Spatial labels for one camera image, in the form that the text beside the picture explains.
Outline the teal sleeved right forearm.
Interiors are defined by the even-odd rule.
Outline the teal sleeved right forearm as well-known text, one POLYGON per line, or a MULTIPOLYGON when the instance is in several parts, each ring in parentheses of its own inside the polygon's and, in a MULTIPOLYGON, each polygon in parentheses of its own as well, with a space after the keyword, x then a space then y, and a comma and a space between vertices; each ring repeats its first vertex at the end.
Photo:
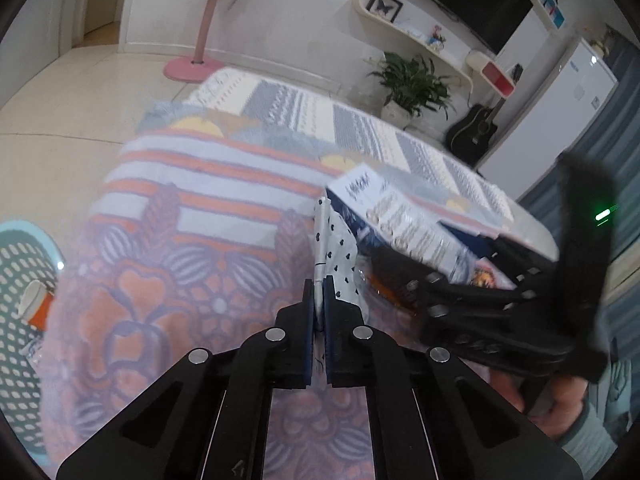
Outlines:
POLYGON ((558 445, 579 466, 582 478, 592 479, 613 456, 629 431, 632 364, 614 354, 600 382, 590 384, 584 407, 558 445))

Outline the person's right hand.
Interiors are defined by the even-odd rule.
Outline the person's right hand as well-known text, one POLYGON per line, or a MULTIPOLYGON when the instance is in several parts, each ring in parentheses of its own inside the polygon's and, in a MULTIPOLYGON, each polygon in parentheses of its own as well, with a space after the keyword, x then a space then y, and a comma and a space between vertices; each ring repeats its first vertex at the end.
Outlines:
MULTIPOLYGON (((489 370, 489 383, 519 412, 525 412, 525 401, 511 375, 489 370)), ((544 387, 539 404, 527 417, 547 437, 558 440, 577 422, 584 409, 588 382, 584 378, 560 375, 552 377, 544 387)))

